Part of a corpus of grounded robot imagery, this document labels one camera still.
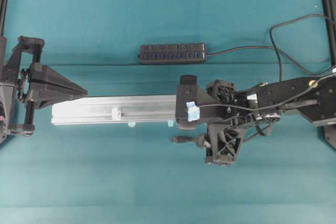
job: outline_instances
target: teal tablecloth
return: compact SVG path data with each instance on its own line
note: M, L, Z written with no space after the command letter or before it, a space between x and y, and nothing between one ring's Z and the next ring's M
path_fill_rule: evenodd
M5 36L7 52L19 35L45 39L42 63L91 95L170 94L183 74L198 75L202 86L221 78L243 89L277 81L272 51L237 52L205 65L139 66L139 45L201 41L217 51L268 44L271 25L311 13L323 13L321 0L8 0ZM276 39L322 70L330 64L325 28L323 20L306 20L279 29ZM302 75L288 64L284 74ZM36 112L34 135L0 148L1 223L336 218L336 152L298 115L244 145L226 169L204 165L204 151L194 145L170 143L179 132L165 123L52 126L50 118L50 109Z

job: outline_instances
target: white clip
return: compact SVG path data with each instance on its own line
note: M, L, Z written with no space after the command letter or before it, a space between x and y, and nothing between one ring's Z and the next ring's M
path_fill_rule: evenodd
M119 108L114 107L112 109L112 120L114 121L120 121L121 120L121 110Z

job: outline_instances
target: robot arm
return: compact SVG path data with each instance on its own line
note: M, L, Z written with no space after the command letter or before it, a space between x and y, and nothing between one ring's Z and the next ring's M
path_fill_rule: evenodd
M315 126L336 123L336 78L296 78L272 84L261 83L236 91L234 83L215 80L202 90L196 76L182 76L176 93L176 122L182 131L193 131L207 124L207 133L196 138L176 137L173 142L195 142L206 149L205 163L234 164L246 130L255 127L260 135L269 135L282 114L303 115ZM197 120L188 120L186 103L200 109ZM260 125L266 124L264 130Z
M85 89L40 63L43 46L42 39L20 36L4 63L6 38L0 36L0 143L7 135L32 135L35 109L87 96ZM23 52L33 55L33 59L29 69L20 70ZM26 81L29 88L24 93ZM13 122L16 100L26 107L24 124Z

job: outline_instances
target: black cable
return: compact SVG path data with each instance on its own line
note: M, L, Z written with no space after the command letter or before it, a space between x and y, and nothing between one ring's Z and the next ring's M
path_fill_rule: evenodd
M242 47L235 47L235 48L230 48L227 50L223 50L220 52L215 52L212 54L207 54L208 56L220 56L220 55L225 55L228 54L230 52L234 52L234 51L239 51L239 50L244 50L244 49L271 49L271 50L275 50L275 48L273 46L242 46ZM336 68L336 65L333 65L331 67L329 67L328 69L322 71L321 73L312 73L310 72L308 69L306 69L304 66L302 66L300 63L298 63L297 61L295 61L291 56L289 56L289 54L287 54L286 52L284 52L283 50L281 50L280 48L278 48L279 53L281 53L284 57L286 57L294 66L296 66L297 68L299 68L302 72L304 72L305 74L311 76L311 77L319 77L323 74L328 73L329 71L331 71L333 68Z
M267 130L269 127L270 127L270 126L267 125L266 127L262 128L261 131ZM253 135L251 135L251 136L245 138L245 139L243 140L243 143L246 143L246 142L250 141L252 138L254 138L254 137L258 136L258 135L259 135L258 132L254 133Z
M319 77L320 75L326 74L329 71L331 71L333 68L336 67L336 65L329 67L328 69L322 71L321 73L311 73L304 66L302 66L301 64L299 64L298 62L296 62L291 56L289 56L283 50L279 49L277 47L277 45L275 44L275 41L274 41L274 38L273 38L273 30L274 29L276 29L278 27L281 27L281 26L289 25L289 24L292 24L292 23L295 23L295 22L299 22L301 20L304 20L306 18L311 18L311 17L322 17L322 18L326 19L327 21L331 22L333 25L336 26L336 22L333 21L328 16L324 16L322 14L310 14L310 15L306 15L306 16L303 16L303 17L300 17L300 18L296 18L296 19L290 20L288 22L284 22L284 23L272 26L271 29L270 29L269 35L270 35L270 39L271 39L271 42L273 44L273 47L272 46L243 46L243 47L235 47L235 48L223 50L223 51L220 51L220 52L215 52L213 54L207 54L207 56L219 56L219 55L224 55L224 54L227 54L227 53L230 53L230 52L234 52L234 51L238 51L238 50L243 50L243 49L271 49L271 50L274 50L276 52L276 55L277 55L277 58L278 58L279 80L280 81L282 80L282 62L281 62L279 54L282 54L283 56L285 56L293 65L295 65L296 67L298 67L305 74L307 74L307 75L309 75L311 77Z
M296 95L293 95L292 97L282 101L282 102L279 102L279 103L276 103L276 104L273 104L273 105L269 105L269 106L264 106L264 107L260 107L260 108L257 108L257 109L251 109L251 108L246 108L246 107L242 107L242 106L236 106L236 105L231 105L231 104L205 104L205 105L200 105L198 106L199 108L202 108L202 107L208 107L208 106L223 106L223 107L232 107L232 108L237 108L237 109L242 109L242 110L248 110L248 111L259 111L259 110L265 110L265 109L271 109L271 108L275 108L275 107L278 107L278 106L281 106L291 100L294 100L295 98L298 98L306 93L308 93L311 89L313 89L314 87L316 87L316 85L326 79L326 78L330 78L330 77L333 77L335 76L336 73L330 73L326 76L323 76L321 77L320 79L318 80L315 80L313 83L311 83L311 85L309 86L309 88L307 88L306 90L296 94Z
M273 44L273 47L275 49L275 53L277 54L277 57L278 57L278 60L279 62L281 61L280 60L280 55L279 55L279 50L277 48L277 45L275 44L275 41L274 41L274 38L273 38L273 30L276 29L276 28L279 28L279 27L282 27L282 26L287 26L287 25L290 25L290 24L293 24L293 23L296 23L296 22L299 22L299 21L302 21L304 19L307 19L307 18L313 18L313 17L321 17L321 18L324 18L326 19L327 21L329 21L330 23L332 23L334 26L336 26L336 22L333 21L331 18L329 18L328 16L325 16L325 15L322 15L322 14L310 14L310 15L306 15L306 16L303 16L303 17L300 17L300 18L296 18L296 19L293 19L293 20L290 20L290 21L287 21L287 22L284 22L284 23L281 23L281 24L278 24L278 25L275 25L275 26L272 26L271 29L269 30L269 37L271 39L271 42ZM282 67L279 68L279 79L281 81L282 79Z

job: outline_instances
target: silver metal rail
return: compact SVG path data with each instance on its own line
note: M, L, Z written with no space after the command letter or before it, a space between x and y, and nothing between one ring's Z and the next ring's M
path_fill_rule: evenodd
M51 123L96 124L175 121L176 95L87 97L53 105Z

